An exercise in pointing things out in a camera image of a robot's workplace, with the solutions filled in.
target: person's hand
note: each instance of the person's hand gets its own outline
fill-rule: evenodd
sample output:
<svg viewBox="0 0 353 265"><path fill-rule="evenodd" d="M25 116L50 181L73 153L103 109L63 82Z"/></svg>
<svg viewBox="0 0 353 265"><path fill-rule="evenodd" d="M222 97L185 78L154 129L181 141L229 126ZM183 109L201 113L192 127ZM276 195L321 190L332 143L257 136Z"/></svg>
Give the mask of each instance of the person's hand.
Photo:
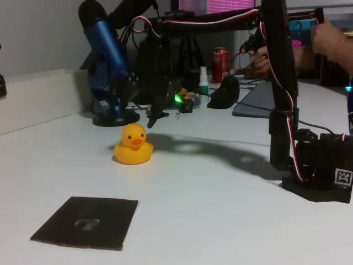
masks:
<svg viewBox="0 0 353 265"><path fill-rule="evenodd" d="M313 51L326 55L328 60L336 61L336 53L342 43L347 41L346 36L328 19L325 19L324 24L315 26L311 32L313 43Z"/></svg>
<svg viewBox="0 0 353 265"><path fill-rule="evenodd" d="M265 57L267 55L267 47L262 47L251 57L251 61L254 63L255 67L261 70L270 69L270 61Z"/></svg>

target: monitor screen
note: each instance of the monitor screen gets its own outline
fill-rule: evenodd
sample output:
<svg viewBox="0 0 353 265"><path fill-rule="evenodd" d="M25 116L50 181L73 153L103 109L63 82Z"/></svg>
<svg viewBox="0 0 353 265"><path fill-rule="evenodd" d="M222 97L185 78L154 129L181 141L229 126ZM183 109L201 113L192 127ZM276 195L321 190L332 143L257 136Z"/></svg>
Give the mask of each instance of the monitor screen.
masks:
<svg viewBox="0 0 353 265"><path fill-rule="evenodd" d="M255 0L179 0L179 10L194 11L196 14L214 14L254 7Z"/></svg>

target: red soda can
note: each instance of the red soda can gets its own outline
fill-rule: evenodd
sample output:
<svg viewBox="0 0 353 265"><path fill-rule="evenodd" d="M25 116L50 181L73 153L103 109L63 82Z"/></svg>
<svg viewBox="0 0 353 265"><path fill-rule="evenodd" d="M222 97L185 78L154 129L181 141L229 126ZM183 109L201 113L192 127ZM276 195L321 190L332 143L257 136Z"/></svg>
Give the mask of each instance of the red soda can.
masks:
<svg viewBox="0 0 353 265"><path fill-rule="evenodd" d="M214 83L222 83L223 78L231 73L231 53L229 49L218 47L212 54L212 76Z"/></svg>

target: white desk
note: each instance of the white desk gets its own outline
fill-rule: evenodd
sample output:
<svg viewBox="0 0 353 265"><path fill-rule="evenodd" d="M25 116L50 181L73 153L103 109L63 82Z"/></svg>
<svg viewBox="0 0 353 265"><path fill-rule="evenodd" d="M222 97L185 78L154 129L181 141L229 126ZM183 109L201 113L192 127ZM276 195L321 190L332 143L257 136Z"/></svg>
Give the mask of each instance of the white desk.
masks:
<svg viewBox="0 0 353 265"><path fill-rule="evenodd" d="M348 133L345 101L301 84L301 119ZM84 114L0 136L0 263L349 264L353 204L311 203L278 187L268 120L231 112L170 112L148 130L155 152L138 166L112 161L121 128ZM140 201L122 252L29 241L71 196Z"/></svg>

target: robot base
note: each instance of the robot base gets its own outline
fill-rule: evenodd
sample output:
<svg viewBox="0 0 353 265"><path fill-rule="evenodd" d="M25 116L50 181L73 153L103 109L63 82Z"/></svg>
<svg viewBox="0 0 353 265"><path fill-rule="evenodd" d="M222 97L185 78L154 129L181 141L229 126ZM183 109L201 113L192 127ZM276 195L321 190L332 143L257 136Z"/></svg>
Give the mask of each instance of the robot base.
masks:
<svg viewBox="0 0 353 265"><path fill-rule="evenodd" d="M119 127L130 123L136 123L140 120L139 113L131 109L126 109L125 113L118 115L114 119L107 118L106 115L98 114L93 118L92 123L99 127Z"/></svg>
<svg viewBox="0 0 353 265"><path fill-rule="evenodd" d="M299 183L293 175L284 176L282 188L311 202L341 202L349 203L351 201L351 187L337 188L325 180L318 178L312 181Z"/></svg>

